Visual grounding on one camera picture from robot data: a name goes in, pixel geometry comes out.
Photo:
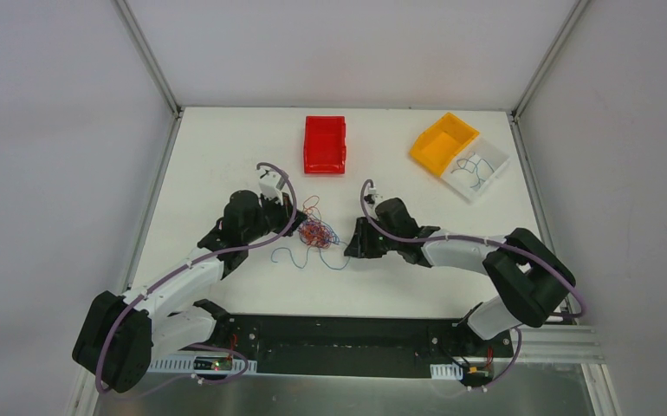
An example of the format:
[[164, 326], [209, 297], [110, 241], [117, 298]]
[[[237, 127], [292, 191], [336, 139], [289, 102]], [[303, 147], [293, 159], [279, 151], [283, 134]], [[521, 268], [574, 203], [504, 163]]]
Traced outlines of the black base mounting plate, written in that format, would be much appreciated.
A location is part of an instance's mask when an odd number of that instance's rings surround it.
[[228, 348], [256, 363], [258, 374], [423, 379], [453, 359], [509, 360], [512, 338], [461, 341], [455, 319], [296, 315], [225, 315], [205, 345]]

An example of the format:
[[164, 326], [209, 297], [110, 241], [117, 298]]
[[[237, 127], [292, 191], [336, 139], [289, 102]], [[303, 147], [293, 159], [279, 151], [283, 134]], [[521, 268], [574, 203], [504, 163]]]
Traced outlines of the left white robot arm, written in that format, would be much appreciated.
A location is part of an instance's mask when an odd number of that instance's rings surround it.
[[222, 217], [170, 271], [120, 295], [106, 290], [93, 299], [73, 361], [101, 388], [124, 393], [159, 358], [200, 342], [209, 350], [224, 348], [230, 327], [203, 298], [205, 291], [237, 269], [258, 239], [289, 237], [306, 217], [286, 192], [273, 198], [232, 193]]

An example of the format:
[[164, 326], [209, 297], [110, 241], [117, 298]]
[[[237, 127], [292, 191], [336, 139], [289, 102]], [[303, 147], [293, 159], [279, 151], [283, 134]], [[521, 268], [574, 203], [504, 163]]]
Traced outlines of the red plastic bin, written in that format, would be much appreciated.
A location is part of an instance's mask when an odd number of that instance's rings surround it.
[[344, 116], [309, 115], [305, 120], [303, 171], [306, 174], [343, 175], [346, 171]]

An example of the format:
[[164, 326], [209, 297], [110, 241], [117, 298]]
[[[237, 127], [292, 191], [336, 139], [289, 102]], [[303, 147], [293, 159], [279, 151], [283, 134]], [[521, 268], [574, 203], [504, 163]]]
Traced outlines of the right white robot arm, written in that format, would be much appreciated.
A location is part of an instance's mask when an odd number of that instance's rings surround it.
[[375, 206], [359, 217], [347, 257], [381, 258], [398, 253], [425, 268], [451, 267], [483, 274], [497, 295], [476, 305], [456, 325], [459, 347], [478, 355], [501, 332], [527, 325], [541, 327], [575, 286], [573, 274], [532, 232], [516, 228], [503, 237], [458, 236], [432, 225], [419, 225], [400, 198]]

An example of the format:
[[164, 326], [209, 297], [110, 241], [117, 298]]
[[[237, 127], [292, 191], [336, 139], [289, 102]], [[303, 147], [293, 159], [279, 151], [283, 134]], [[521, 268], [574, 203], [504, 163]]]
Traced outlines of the clear white plastic bin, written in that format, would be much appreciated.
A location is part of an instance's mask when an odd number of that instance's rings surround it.
[[510, 157], [478, 137], [450, 163], [440, 179], [466, 202], [476, 202], [506, 171]]

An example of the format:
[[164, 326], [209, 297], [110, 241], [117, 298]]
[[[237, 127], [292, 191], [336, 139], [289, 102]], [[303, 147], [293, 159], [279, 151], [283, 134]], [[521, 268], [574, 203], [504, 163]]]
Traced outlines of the yellow plastic bin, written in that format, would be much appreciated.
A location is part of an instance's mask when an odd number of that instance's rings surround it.
[[440, 177], [479, 134], [453, 113], [446, 113], [418, 136], [409, 155], [430, 174]]

